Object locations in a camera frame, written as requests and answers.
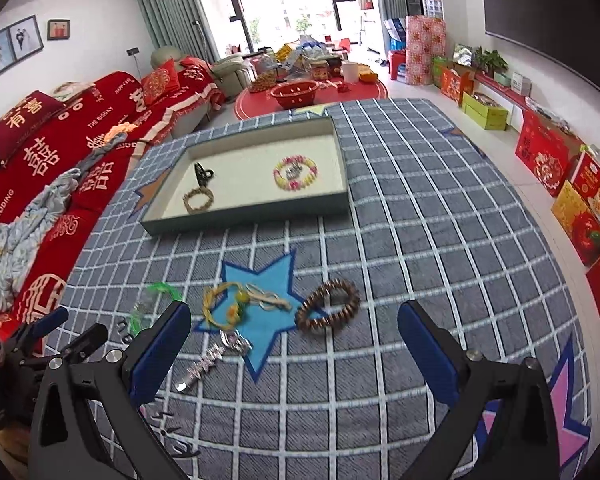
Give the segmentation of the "green gift box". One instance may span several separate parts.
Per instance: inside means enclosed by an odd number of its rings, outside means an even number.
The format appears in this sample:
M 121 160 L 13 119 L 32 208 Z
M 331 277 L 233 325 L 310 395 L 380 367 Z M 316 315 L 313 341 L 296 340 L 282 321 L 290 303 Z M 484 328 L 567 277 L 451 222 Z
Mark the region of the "green gift box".
M 484 130 L 504 131 L 507 127 L 508 110 L 483 93 L 463 94 L 463 113 Z

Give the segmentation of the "black hair clip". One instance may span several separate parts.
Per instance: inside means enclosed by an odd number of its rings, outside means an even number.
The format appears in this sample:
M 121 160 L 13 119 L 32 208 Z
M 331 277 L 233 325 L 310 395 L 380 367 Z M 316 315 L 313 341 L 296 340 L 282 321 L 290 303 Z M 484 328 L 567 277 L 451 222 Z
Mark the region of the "black hair clip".
M 214 178 L 214 171 L 204 168 L 200 162 L 194 163 L 195 177 L 200 188 L 206 188 Z

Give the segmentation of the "red floral wrapped box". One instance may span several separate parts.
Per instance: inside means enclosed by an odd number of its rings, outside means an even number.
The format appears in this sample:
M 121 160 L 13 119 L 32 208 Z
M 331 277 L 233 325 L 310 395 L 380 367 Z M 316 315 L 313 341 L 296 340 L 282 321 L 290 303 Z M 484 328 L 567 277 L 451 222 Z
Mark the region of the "red floral wrapped box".
M 445 56 L 445 50 L 445 21 L 433 16 L 409 16 L 406 19 L 406 83 L 410 86 L 432 84 L 432 59 Z

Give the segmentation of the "small red framed picture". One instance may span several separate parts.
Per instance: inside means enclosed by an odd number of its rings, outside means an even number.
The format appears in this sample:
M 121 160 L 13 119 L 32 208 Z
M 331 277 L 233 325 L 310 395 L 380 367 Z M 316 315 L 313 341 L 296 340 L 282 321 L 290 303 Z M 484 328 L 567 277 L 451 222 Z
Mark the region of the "small red framed picture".
M 47 40 L 68 40 L 71 36 L 69 20 L 49 20 L 47 22 Z

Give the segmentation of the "white cylindrical container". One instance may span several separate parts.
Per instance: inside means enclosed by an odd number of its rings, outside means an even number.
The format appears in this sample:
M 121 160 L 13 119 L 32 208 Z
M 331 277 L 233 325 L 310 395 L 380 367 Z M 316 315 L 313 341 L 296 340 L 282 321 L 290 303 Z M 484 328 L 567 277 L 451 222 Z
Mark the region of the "white cylindrical container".
M 347 84 L 358 82 L 358 63 L 342 61 L 340 67 L 341 77 Z

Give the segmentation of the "grey-green jewelry tray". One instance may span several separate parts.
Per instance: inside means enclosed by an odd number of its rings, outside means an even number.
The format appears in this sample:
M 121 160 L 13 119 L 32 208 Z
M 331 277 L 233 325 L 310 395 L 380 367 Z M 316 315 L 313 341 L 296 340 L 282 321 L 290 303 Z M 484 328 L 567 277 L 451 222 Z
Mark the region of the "grey-green jewelry tray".
M 214 171 L 206 188 L 194 163 Z M 285 169 L 303 166 L 299 180 Z M 349 207 L 346 167 L 328 116 L 249 128 L 190 144 L 149 188 L 140 224 L 150 235 L 243 223 L 342 214 Z

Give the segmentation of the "red colander bowl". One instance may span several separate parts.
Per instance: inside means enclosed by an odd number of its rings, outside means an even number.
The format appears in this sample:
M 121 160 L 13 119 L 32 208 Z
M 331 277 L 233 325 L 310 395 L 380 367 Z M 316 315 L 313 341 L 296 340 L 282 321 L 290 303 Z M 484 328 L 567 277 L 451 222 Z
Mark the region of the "red colander bowl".
M 271 90 L 272 98 L 284 110 L 310 106 L 321 87 L 315 80 L 295 80 L 278 84 Z

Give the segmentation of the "double framed wedding photo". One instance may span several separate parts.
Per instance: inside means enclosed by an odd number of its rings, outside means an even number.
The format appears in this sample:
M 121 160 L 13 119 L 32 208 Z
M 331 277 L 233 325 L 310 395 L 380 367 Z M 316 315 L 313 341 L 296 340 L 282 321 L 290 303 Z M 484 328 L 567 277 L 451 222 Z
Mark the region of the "double framed wedding photo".
M 0 30 L 0 75 L 43 49 L 35 15 L 4 27 Z

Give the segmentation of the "red gift box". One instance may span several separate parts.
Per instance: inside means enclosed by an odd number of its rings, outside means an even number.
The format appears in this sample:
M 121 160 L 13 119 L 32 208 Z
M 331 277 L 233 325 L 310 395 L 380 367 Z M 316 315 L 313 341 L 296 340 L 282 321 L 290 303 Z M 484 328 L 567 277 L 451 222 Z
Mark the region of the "red gift box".
M 532 110 L 525 110 L 515 153 L 548 194 L 556 197 L 570 175 L 582 144 L 574 133 L 565 132 Z

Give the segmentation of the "green translucent bangle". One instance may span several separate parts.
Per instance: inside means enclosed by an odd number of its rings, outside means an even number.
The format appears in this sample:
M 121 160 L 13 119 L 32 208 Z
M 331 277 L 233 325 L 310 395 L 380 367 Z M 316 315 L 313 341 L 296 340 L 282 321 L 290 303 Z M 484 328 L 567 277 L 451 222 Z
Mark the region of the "green translucent bangle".
M 150 326 L 151 317 L 158 300 L 166 297 L 169 301 L 181 301 L 182 294 L 165 282 L 155 282 L 148 285 L 141 293 L 128 318 L 128 334 L 137 336 L 142 330 Z

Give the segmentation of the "potted green plant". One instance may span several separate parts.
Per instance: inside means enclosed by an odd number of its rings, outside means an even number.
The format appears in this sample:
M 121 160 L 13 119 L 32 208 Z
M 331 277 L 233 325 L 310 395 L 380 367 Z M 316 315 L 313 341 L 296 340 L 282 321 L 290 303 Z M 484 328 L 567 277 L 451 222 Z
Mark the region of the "potted green plant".
M 506 73 L 508 71 L 508 64 L 498 53 L 498 50 L 488 51 L 483 50 L 482 47 L 475 48 L 472 64 L 480 73 L 491 78 L 496 73 Z

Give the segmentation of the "red wedding sofa cover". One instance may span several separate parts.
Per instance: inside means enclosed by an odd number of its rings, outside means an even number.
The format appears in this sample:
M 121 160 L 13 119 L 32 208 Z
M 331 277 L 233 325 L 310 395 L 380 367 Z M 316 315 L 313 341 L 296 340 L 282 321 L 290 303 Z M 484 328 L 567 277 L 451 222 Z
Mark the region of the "red wedding sofa cover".
M 60 174 L 118 132 L 124 142 L 87 171 L 66 212 L 44 237 L 14 306 L 0 314 L 0 339 L 55 310 L 99 217 L 150 148 L 168 140 L 187 114 L 216 110 L 224 94 L 200 66 L 178 72 L 181 88 L 146 106 L 142 81 L 125 72 L 96 80 L 68 103 L 33 92 L 0 120 L 28 137 L 0 168 L 0 223 L 10 223 Z

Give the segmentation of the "round red rug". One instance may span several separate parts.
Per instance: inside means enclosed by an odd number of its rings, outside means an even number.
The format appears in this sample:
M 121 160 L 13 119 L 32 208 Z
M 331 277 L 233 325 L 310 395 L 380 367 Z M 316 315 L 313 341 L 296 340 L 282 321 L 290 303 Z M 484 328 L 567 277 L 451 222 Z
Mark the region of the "round red rug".
M 388 89 L 380 80 L 373 84 L 359 81 L 345 84 L 342 79 L 299 80 L 278 84 L 270 90 L 261 92 L 244 90 L 234 103 L 234 114 L 240 120 L 247 120 L 283 110 L 387 98 Z

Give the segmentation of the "green curtain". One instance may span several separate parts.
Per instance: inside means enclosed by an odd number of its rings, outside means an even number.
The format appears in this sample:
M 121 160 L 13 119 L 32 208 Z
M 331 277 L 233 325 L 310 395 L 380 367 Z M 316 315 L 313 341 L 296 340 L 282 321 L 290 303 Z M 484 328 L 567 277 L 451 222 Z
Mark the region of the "green curtain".
M 218 59 L 201 0 L 136 0 L 155 48 L 176 47 L 207 62 Z

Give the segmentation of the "light blue floral blanket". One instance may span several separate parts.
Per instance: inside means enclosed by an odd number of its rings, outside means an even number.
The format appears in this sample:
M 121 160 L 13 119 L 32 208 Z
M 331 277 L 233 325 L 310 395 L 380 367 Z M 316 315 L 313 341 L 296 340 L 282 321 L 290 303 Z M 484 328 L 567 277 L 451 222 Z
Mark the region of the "light blue floral blanket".
M 0 223 L 0 314 L 14 306 L 44 237 L 66 212 L 71 194 L 87 171 L 127 137 L 126 132 L 118 132 L 82 162 L 45 185 L 14 221 Z

